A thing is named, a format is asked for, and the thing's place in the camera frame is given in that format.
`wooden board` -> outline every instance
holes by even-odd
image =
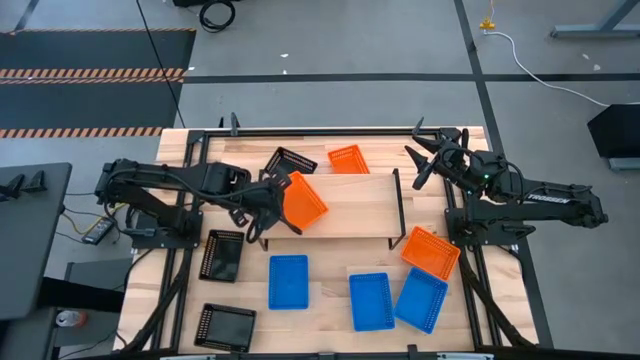
[[[486,149],[483,129],[469,128],[471,149]],[[158,163],[181,166],[187,131],[165,130],[158,150]],[[316,174],[330,174],[327,153],[344,146],[358,144],[372,174],[400,171],[407,232],[413,226],[423,226],[446,238],[444,208],[446,198],[442,179],[431,176],[420,191],[411,184],[416,170],[404,150],[413,145],[408,136],[322,136],[277,138],[215,138],[209,145],[208,160],[228,162],[258,175],[278,146],[295,151],[318,162]],[[168,203],[175,193],[156,191],[156,196]],[[205,210],[202,239],[210,228],[217,228]],[[258,244],[245,244],[238,280],[235,284],[198,280],[204,246],[193,254],[187,301],[182,323],[181,353],[210,353],[211,349],[193,345],[196,326],[206,302],[245,307],[258,312],[251,345],[253,353],[292,352],[400,352],[407,344],[417,344],[420,351],[472,350],[471,333],[462,291],[460,273],[456,267],[449,280],[449,291],[432,335],[396,319],[391,331],[356,333],[353,330],[348,276],[355,273],[386,272],[391,280],[394,301],[410,266],[400,253],[404,242],[389,251],[387,240],[380,238],[278,239],[270,241],[269,252]],[[536,341],[535,329],[524,291],[520,267],[516,259],[496,248],[485,247],[485,260],[496,302],[514,325],[530,341]],[[157,303],[159,284],[166,252],[142,260],[132,271],[120,321],[120,333],[130,340],[142,326]],[[268,261],[278,254],[309,256],[310,307],[302,311],[269,311],[267,309]],[[477,301],[483,339],[489,341],[484,309]],[[165,323],[163,345],[168,345],[173,311]]]
[[[392,174],[304,177],[329,211],[302,235],[279,222],[262,233],[263,239],[400,236],[398,196]],[[204,205],[202,209],[205,229],[239,231],[227,210],[213,205]]]

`wire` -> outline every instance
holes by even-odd
[[[74,351],[74,352],[70,352],[70,353],[68,353],[68,354],[67,354],[67,355],[65,355],[65,356],[61,356],[61,357],[59,357],[59,358],[58,358],[58,360],[62,360],[62,359],[64,359],[64,358],[67,358],[67,357],[69,357],[69,356],[71,356],[71,355],[75,355],[75,354],[77,354],[77,353],[81,353],[81,352],[89,351],[89,350],[91,350],[91,349],[95,348],[96,346],[98,346],[98,345],[102,344],[103,342],[105,342],[105,341],[109,340],[109,339],[111,338],[111,335],[113,335],[113,333],[114,333],[114,332],[117,332],[117,329],[116,329],[116,330],[113,330],[113,331],[111,331],[111,332],[109,332],[109,334],[107,335],[107,337],[105,337],[104,339],[102,339],[102,340],[98,341],[97,343],[95,343],[95,344],[93,344],[93,345],[91,345],[91,346],[89,346],[89,347],[87,347],[87,348],[80,349],[80,350],[77,350],[77,351]]]
[[[238,196],[238,195],[242,195],[242,194],[245,194],[245,193],[249,193],[249,192],[253,192],[253,191],[269,188],[268,185],[262,185],[262,186],[255,186],[255,187],[251,187],[251,188],[238,190],[238,191],[231,192],[231,193],[228,193],[228,194],[211,195],[211,194],[207,194],[207,193],[204,193],[204,192],[202,192],[200,190],[195,189],[189,183],[184,181],[180,176],[172,174],[172,173],[170,173],[168,171],[153,171],[153,170],[141,170],[141,169],[122,169],[122,170],[114,171],[113,173],[111,173],[109,175],[109,178],[107,178],[107,182],[106,182],[106,187],[105,188],[108,189],[108,186],[111,183],[111,180],[113,180],[113,178],[115,178],[117,175],[126,174],[126,173],[166,176],[166,177],[169,177],[169,178],[179,182],[180,184],[182,184],[182,186],[184,186],[192,194],[197,195],[197,196],[201,197],[204,200],[210,200],[210,201],[228,199],[228,198],[231,198],[231,197],[234,197],[234,196]]]
[[[520,254],[518,254],[518,253],[517,253],[516,251],[514,251],[513,249],[511,249],[511,248],[505,248],[505,247],[502,247],[502,246],[500,246],[500,245],[498,245],[498,249],[500,249],[500,250],[502,250],[502,251],[504,251],[504,252],[506,252],[506,253],[510,254],[511,256],[513,256],[514,258],[516,258],[518,261],[520,261]]]
[[[83,233],[83,232],[81,232],[80,230],[78,230],[78,227],[76,226],[76,223],[73,221],[73,219],[72,219],[72,218],[70,218],[70,217],[69,217],[69,215],[67,215],[67,214],[65,214],[65,213],[62,213],[62,214],[60,214],[60,215],[64,216],[64,218],[65,218],[65,219],[69,220],[69,222],[71,223],[71,226],[73,227],[73,231],[75,231],[75,232],[76,232],[76,234],[78,234],[78,235],[84,235],[84,233]]]
[[[493,22],[493,15],[496,14],[496,8],[493,6],[493,0],[489,0],[490,12],[489,12],[489,22]]]
[[[516,55],[516,43],[515,43],[515,41],[513,41],[511,36],[509,36],[509,35],[507,35],[505,33],[498,32],[498,31],[491,31],[491,32],[484,31],[484,34],[485,35],[498,35],[498,36],[502,36],[503,38],[506,38],[507,40],[509,40],[511,42],[511,49],[513,51],[513,60],[515,60],[516,64],[518,64],[520,69],[522,69],[524,72],[529,74],[529,76],[531,76],[534,80],[536,80],[540,84],[542,84],[542,85],[544,85],[544,86],[546,86],[548,88],[551,88],[551,89],[562,90],[562,91],[566,91],[566,92],[572,93],[574,95],[578,95],[581,98],[587,99],[587,100],[591,101],[592,103],[594,103],[596,105],[599,105],[599,106],[602,106],[602,107],[610,106],[610,104],[601,103],[600,101],[594,100],[594,99],[588,97],[587,95],[581,94],[581,93],[579,93],[579,92],[577,92],[575,90],[567,89],[567,88],[562,87],[562,86],[551,85],[551,84],[548,84],[548,83],[540,80],[537,76],[533,75],[533,73],[531,73],[531,71],[529,71],[527,68],[525,68],[524,65],[522,65],[520,63],[520,60],[518,60],[518,56]],[[622,104],[622,105],[640,105],[640,101],[631,102],[631,103],[625,103],[625,104]]]
[[[511,166],[517,173],[518,173],[518,177],[520,178],[520,205],[522,205],[524,203],[524,176],[522,175],[522,171],[520,171],[520,168],[516,166],[516,164],[512,163],[511,161],[506,161],[505,163],[508,166]]]
[[[118,210],[122,209],[122,208],[123,208],[124,206],[126,206],[126,205],[127,205],[127,204],[124,204],[124,203],[123,203],[123,204],[118,204],[118,205],[114,208],[114,209],[115,209],[115,210],[114,210],[114,214],[115,214]],[[100,220],[104,219],[105,217],[109,217],[109,216],[108,216],[108,215],[106,215],[106,214],[105,214],[105,215],[98,215],[98,214],[96,214],[96,213],[92,213],[92,212],[75,211],[75,210],[71,210],[71,209],[69,209],[68,207],[65,207],[65,211],[69,211],[70,213],[74,213],[74,214],[78,214],[78,215],[90,215],[90,216],[96,216],[96,217],[98,218],[98,219],[96,219],[96,221],[94,221],[94,222],[93,222],[93,224],[91,224],[91,225],[89,225],[89,227],[87,227],[87,230],[85,230],[85,231],[80,231],[80,230],[78,230],[78,227],[76,226],[76,223],[71,219],[71,217],[69,217],[68,215],[66,215],[66,214],[64,214],[64,213],[63,213],[62,215],[64,215],[64,217],[66,217],[66,218],[71,222],[71,225],[73,225],[73,230],[74,230],[78,235],[86,235],[86,234],[88,234],[88,233],[89,233],[89,231],[91,231],[91,229],[93,229],[93,227],[94,227],[94,226],[96,226],[96,225],[100,222]],[[116,226],[117,226],[118,221],[117,221],[114,217],[109,217],[109,219],[110,219],[110,220],[112,220],[112,221],[116,224]],[[118,238],[116,239],[116,241],[115,241],[115,242],[118,242],[118,240],[120,240],[120,234],[119,234],[119,233],[118,233]]]
[[[153,249],[149,249],[147,250],[147,252],[145,252],[144,254],[140,255],[137,259],[135,259],[133,261],[133,263],[131,264],[131,266],[129,266],[129,270],[127,270],[127,273],[124,276],[124,283],[114,287],[111,290],[117,290],[123,286],[125,286],[127,284],[127,282],[129,281],[129,275],[131,274],[131,270],[133,270],[133,267],[136,266],[137,263],[140,262],[140,260],[144,259],[147,255],[149,255],[151,252],[153,251]]]
[[[448,153],[448,152],[450,152],[450,151],[454,151],[454,150],[455,150],[455,151],[462,151],[463,153],[465,153],[465,154],[467,154],[467,155],[469,155],[469,156],[473,156],[474,158],[478,159],[478,161],[480,161],[480,163],[481,163],[481,164],[484,164],[484,160],[482,160],[482,158],[481,158],[478,154],[476,154],[475,152],[473,152],[473,151],[471,151],[471,150],[469,150],[469,149],[465,149],[465,148],[448,148],[448,149],[445,149],[445,150],[442,152],[441,157],[444,159],[444,155],[445,155],[446,153]]]
[[[209,20],[205,16],[207,10],[209,10],[210,7],[216,4],[225,5],[226,7],[229,8],[229,10],[231,10],[231,15],[229,16],[229,19],[222,25],[214,24],[213,22],[211,22],[211,20]],[[202,28],[204,29],[204,31],[215,34],[226,29],[229,25],[231,25],[231,23],[233,23],[233,20],[235,20],[236,18],[236,8],[233,6],[231,1],[229,0],[210,0],[209,2],[207,2],[202,6],[202,8],[200,9],[200,14],[198,15],[198,18],[200,19],[200,25],[202,25]]]
[[[78,240],[78,239],[73,238],[73,237],[71,237],[71,236],[69,236],[69,235],[67,235],[67,234],[63,234],[63,233],[61,233],[61,232],[57,232],[57,231],[56,231],[56,235],[64,236],[64,237],[66,237],[66,238],[67,238],[67,239],[69,239],[69,240],[75,241],[75,242],[80,243],[80,244],[82,244],[82,245],[86,245],[86,243],[82,242],[82,240]]]
[[[117,331],[117,330],[116,330],[116,337],[117,337],[118,339],[120,339],[120,341],[122,341],[122,344],[124,344],[124,346],[129,345],[129,344],[127,343],[127,340],[125,340],[125,339],[124,339],[124,338],[123,338],[123,337],[118,333],[118,331]]]
[[[100,215],[100,214],[96,214],[96,213],[92,213],[92,212],[88,212],[88,211],[76,211],[76,210],[71,210],[68,207],[65,206],[65,210],[70,212],[70,213],[74,213],[77,215],[89,215],[89,216],[95,216],[95,217],[104,217],[104,215]]]
[[[171,86],[171,82],[167,77],[167,72],[164,69],[164,65],[162,65],[162,60],[160,60],[160,54],[158,54],[156,43],[153,41],[153,37],[151,36],[149,25],[147,25],[147,19],[144,17],[144,13],[142,12],[142,6],[140,6],[140,0],[136,0],[136,5],[138,5],[138,11],[140,12],[140,17],[142,18],[142,22],[144,23],[144,29],[147,32],[149,41],[151,42],[151,47],[153,48],[153,53],[156,55],[156,60],[158,60],[160,71],[162,71],[162,77],[164,77],[164,81],[167,83],[167,86],[169,87],[169,91],[171,92],[173,103],[176,105],[176,112],[178,113],[178,117],[180,118],[180,123],[182,124],[182,127],[186,129],[187,126],[184,124],[184,119],[182,118],[182,113],[180,112],[180,106],[178,105],[178,97],[176,96],[176,93],[173,91],[173,86]]]

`black cable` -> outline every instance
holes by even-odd
[[[228,194],[211,195],[211,194],[206,194],[206,193],[203,193],[200,190],[195,189],[189,183],[184,181],[180,176],[172,174],[169,171],[153,171],[153,170],[140,170],[140,169],[122,169],[122,170],[114,171],[113,173],[111,173],[109,175],[109,178],[107,178],[105,188],[108,189],[109,184],[113,180],[114,177],[116,177],[117,175],[126,174],[126,173],[134,173],[134,174],[138,173],[138,174],[147,174],[147,175],[166,176],[166,177],[169,177],[169,178],[179,182],[182,186],[184,186],[192,194],[197,195],[197,196],[201,197],[204,200],[211,200],[211,201],[221,200],[221,199],[228,199],[228,198],[231,198],[231,197],[234,197],[234,196],[237,196],[237,195],[242,195],[244,193],[248,193],[248,192],[252,192],[252,191],[256,191],[256,190],[262,190],[262,189],[269,188],[268,185],[262,185],[262,186],[255,186],[255,187],[252,187],[252,188],[238,190],[238,191],[231,192],[231,193],[228,193]]]
[[[125,339],[124,339],[124,338],[123,338],[123,337],[118,333],[118,331],[116,331],[116,337],[117,337],[118,339],[120,339],[120,341],[122,341],[122,344],[124,344],[124,346],[129,345],[129,344],[127,343],[127,340],[125,340]]]
[[[182,127],[186,129],[187,126],[184,124],[184,119],[182,119],[182,113],[180,112],[180,106],[178,105],[178,97],[176,96],[176,93],[173,91],[173,86],[171,86],[171,82],[167,77],[167,72],[164,69],[162,60],[160,60],[160,54],[158,54],[156,43],[153,41],[153,36],[151,36],[149,25],[147,25],[147,19],[144,17],[144,13],[142,12],[142,6],[140,6],[140,0],[136,0],[136,5],[138,5],[138,11],[140,12],[140,17],[142,18],[142,22],[144,23],[144,29],[147,32],[149,41],[151,42],[151,47],[153,48],[153,52],[154,54],[156,54],[156,60],[158,60],[158,65],[160,66],[160,71],[162,71],[162,76],[164,77],[164,81],[167,83],[167,86],[169,87],[169,91],[171,92],[171,97],[173,98],[173,102],[176,105],[176,112],[178,113],[178,117],[180,118],[180,123],[182,124]]]
[[[514,257],[514,258],[516,258],[518,261],[520,261],[520,255],[519,255],[517,252],[513,251],[513,249],[511,249],[511,248],[504,248],[504,247],[502,247],[502,246],[500,246],[500,245],[498,245],[498,249],[500,249],[500,250],[502,250],[502,251],[504,251],[504,252],[508,253],[509,255],[513,256],[513,257]]]
[[[71,236],[69,236],[69,235],[67,235],[67,234],[63,234],[63,233],[61,233],[61,232],[57,232],[57,231],[56,231],[56,235],[64,236],[64,237],[66,237],[67,239],[72,240],[72,241],[75,241],[75,242],[80,243],[80,244],[82,244],[82,245],[87,245],[86,243],[82,242],[81,240],[75,239],[75,238],[73,238],[73,237],[71,237]]]
[[[183,257],[182,263],[180,264],[180,269],[178,270],[178,273],[173,279],[173,282],[169,286],[169,289],[165,293],[164,297],[162,297],[162,299],[158,301],[158,305],[153,310],[153,312],[145,322],[142,329],[138,331],[138,333],[133,338],[133,340],[131,340],[129,345],[125,346],[121,350],[121,353],[131,353],[131,352],[141,351],[144,348],[147,341],[151,337],[151,334],[156,328],[158,321],[160,321],[160,319],[164,317],[164,314],[166,313],[167,308],[169,307],[171,302],[173,301],[173,298],[176,296],[178,291],[182,289],[186,284],[187,274],[189,273],[190,262],[185,261],[185,258],[186,257]]]
[[[74,351],[74,352],[70,352],[70,353],[68,353],[68,354],[67,354],[67,355],[65,355],[65,356],[61,356],[61,357],[59,357],[59,358],[58,358],[58,360],[62,360],[62,359],[66,358],[66,357],[69,357],[69,356],[71,356],[71,355],[75,355],[75,354],[77,354],[77,353],[81,353],[81,352],[89,351],[89,350],[91,350],[91,349],[95,348],[96,346],[98,346],[98,345],[102,344],[103,342],[105,342],[105,341],[109,340],[109,339],[111,338],[111,335],[113,335],[113,333],[114,333],[114,332],[116,332],[116,330],[111,331],[111,332],[109,333],[109,335],[107,335],[107,337],[106,337],[106,338],[104,338],[104,339],[102,339],[102,340],[98,341],[97,343],[95,343],[95,344],[93,344],[93,345],[91,345],[91,346],[89,346],[89,347],[87,347],[87,348],[80,349],[80,350],[77,350],[77,351]]]
[[[214,24],[205,16],[207,10],[209,10],[210,7],[216,4],[225,5],[229,8],[229,10],[231,10],[231,16],[229,16],[229,19],[222,25]],[[231,23],[233,23],[233,20],[235,20],[236,18],[236,8],[229,0],[211,0],[202,6],[198,18],[200,19],[200,25],[202,25],[204,31],[215,34],[226,29],[229,25],[231,25]]]
[[[520,178],[520,205],[522,205],[524,203],[524,176],[522,175],[522,171],[520,171],[520,168],[517,167],[514,163],[512,163],[511,161],[504,161],[508,166],[511,166],[517,173],[518,173],[518,177]]]
[[[463,153],[469,155],[469,156],[473,156],[474,158],[478,159],[478,161],[480,161],[481,164],[484,165],[484,160],[482,160],[482,158],[480,157],[480,155],[476,154],[475,152],[469,150],[469,149],[465,149],[465,148],[448,148],[445,149],[442,154],[440,155],[443,159],[444,159],[444,155],[450,151],[462,151]]]
[[[147,252],[145,252],[144,254],[140,255],[132,264],[131,266],[129,266],[129,270],[127,270],[127,273],[124,275],[124,283],[114,287],[111,290],[117,290],[123,286],[125,286],[127,284],[127,282],[129,281],[129,275],[131,274],[131,270],[133,270],[133,267],[136,266],[137,263],[140,262],[140,260],[144,259],[147,255],[149,255],[151,252],[153,251],[153,249],[149,249],[147,250]]]
[[[71,210],[66,206],[64,207],[64,209],[65,209],[65,211],[68,211],[70,213],[74,213],[74,214],[77,214],[77,215],[89,215],[89,216],[95,216],[95,217],[99,217],[99,218],[104,217],[104,215],[100,215],[100,214],[96,214],[96,213],[92,213],[92,212]]]

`power cord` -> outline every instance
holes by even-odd
[[[77,351],[70,352],[70,353],[68,353],[67,355],[64,355],[64,356],[59,357],[59,358],[58,358],[58,360],[65,359],[65,358],[67,358],[67,357],[69,357],[69,356],[71,356],[71,355],[75,355],[75,354],[77,354],[77,353],[81,353],[81,352],[89,351],[89,350],[91,350],[91,349],[95,348],[96,346],[98,346],[98,345],[102,344],[103,342],[105,342],[105,341],[109,340],[109,339],[111,338],[111,336],[112,336],[114,333],[116,333],[117,331],[118,331],[118,329],[113,330],[113,331],[109,332],[109,334],[107,335],[107,337],[105,337],[104,339],[102,339],[102,340],[98,341],[97,343],[95,343],[95,344],[93,344],[93,345],[91,345],[91,346],[89,346],[89,347],[87,347],[87,348],[84,348],[84,349],[80,349],[80,350],[77,350]]]
[[[581,98],[587,99],[589,101],[591,101],[592,103],[598,105],[598,106],[602,106],[602,107],[609,107],[611,106],[611,104],[605,104],[602,103],[600,101],[594,100],[593,98],[590,98],[587,95],[581,94],[575,90],[571,90],[562,86],[556,86],[556,85],[551,85],[549,83],[546,83],[542,80],[540,80],[540,78],[538,78],[537,76],[533,75],[533,73],[531,71],[529,71],[526,67],[524,67],[524,65],[522,65],[522,63],[520,63],[520,60],[518,60],[518,55],[516,54],[516,43],[515,41],[511,38],[511,36],[499,32],[499,31],[486,31],[484,30],[484,35],[497,35],[497,36],[501,36],[507,40],[509,40],[509,42],[511,42],[511,50],[513,53],[513,60],[516,62],[516,64],[520,67],[520,69],[522,69],[524,72],[526,72],[527,74],[529,74],[529,76],[531,76],[535,81],[539,82],[540,84],[550,88],[550,89],[555,89],[555,90],[562,90],[562,91],[566,91],[568,93],[574,94],[574,95],[578,95]],[[623,105],[640,105],[640,101],[637,102],[631,102],[631,103],[625,103]]]
[[[229,16],[229,19],[222,25],[214,24],[213,22],[211,22],[211,20],[209,20],[209,18],[206,17],[207,10],[209,10],[210,7],[216,4],[222,4],[228,7],[229,10],[231,10],[231,15]],[[200,9],[200,14],[198,15],[198,18],[200,19],[200,25],[202,25],[202,28],[204,29],[204,31],[215,34],[226,29],[229,25],[233,23],[233,20],[235,20],[236,18],[236,8],[233,6],[231,1],[229,0],[211,0],[202,6],[202,8]]]
[[[164,81],[167,83],[167,86],[169,87],[169,91],[171,92],[171,97],[173,98],[173,103],[176,106],[176,112],[178,113],[180,124],[182,124],[182,127],[186,129],[187,126],[184,124],[184,119],[182,118],[182,113],[180,112],[180,106],[178,105],[178,97],[176,96],[176,93],[173,91],[173,86],[171,86],[171,82],[167,77],[167,72],[164,69],[162,60],[160,59],[160,54],[158,54],[158,48],[156,48],[156,43],[155,41],[153,41],[153,36],[151,36],[149,25],[147,25],[147,19],[144,17],[142,6],[140,6],[140,0],[136,0],[136,5],[138,5],[138,11],[140,12],[140,17],[142,18],[142,22],[144,23],[144,29],[147,32],[147,36],[149,37],[149,42],[151,43],[151,47],[153,48],[153,53],[156,55],[156,60],[158,61],[158,65],[160,66],[160,71],[162,71],[162,77],[164,77]]]
[[[118,210],[122,209],[122,208],[123,208],[124,206],[126,206],[126,205],[127,205],[127,204],[118,204],[118,205],[116,205],[115,210],[114,210],[114,214],[115,214]],[[73,213],[73,214],[77,214],[77,215],[89,215],[89,216],[95,216],[95,217],[97,217],[97,218],[98,218],[98,219],[96,219],[96,221],[94,221],[94,222],[93,222],[93,224],[89,225],[89,227],[88,227],[86,230],[84,230],[84,231],[80,231],[80,230],[78,229],[78,226],[76,225],[75,221],[73,221],[73,219],[72,219],[69,215],[67,215],[67,214],[65,214],[65,213],[62,213],[61,215],[62,215],[62,216],[64,216],[67,220],[69,220],[69,222],[71,223],[71,226],[73,226],[73,231],[75,231],[75,232],[76,232],[76,234],[78,234],[78,235],[86,235],[86,234],[88,234],[88,233],[89,233],[89,231],[91,231],[91,229],[93,229],[93,227],[94,227],[94,226],[96,226],[96,224],[97,224],[98,222],[100,222],[100,220],[104,219],[105,217],[110,218],[110,219],[111,219],[111,220],[116,224],[116,227],[117,227],[117,224],[118,224],[117,220],[116,220],[113,216],[109,216],[109,215],[110,215],[110,213],[108,213],[108,212],[106,212],[106,213],[105,213],[105,215],[99,215],[99,214],[92,213],[92,212],[84,212],[84,211],[75,211],[75,210],[71,210],[71,209],[69,209],[68,207],[65,207],[65,209],[64,209],[64,210],[65,210],[65,211],[68,211],[68,212],[70,212],[70,213]],[[118,234],[118,239],[116,239],[116,241],[115,241],[115,242],[117,242],[118,240],[120,240],[120,234]]]
[[[124,282],[116,287],[114,287],[111,290],[117,290],[123,286],[125,286],[127,284],[127,282],[129,281],[129,275],[131,274],[131,270],[133,270],[133,268],[136,266],[137,263],[140,262],[140,260],[144,259],[147,255],[149,255],[151,252],[153,251],[153,249],[149,249],[147,250],[144,254],[140,255],[137,259],[135,259],[133,261],[133,263],[131,263],[131,266],[129,266],[129,270],[127,270],[127,273],[124,276]]]

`black floor mat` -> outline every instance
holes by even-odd
[[[152,32],[179,99],[195,31]],[[0,138],[158,135],[176,104],[141,30],[0,34]]]
[[[182,84],[172,83],[176,96]],[[158,82],[99,84],[0,85],[0,128],[4,137],[33,137],[38,129],[166,128],[173,127],[175,104],[167,84]],[[108,136],[98,131],[96,136]],[[154,135],[115,131],[111,136]]]
[[[193,29],[151,32],[165,68],[189,66]],[[0,69],[159,68],[151,42],[141,30],[25,30],[0,34]]]

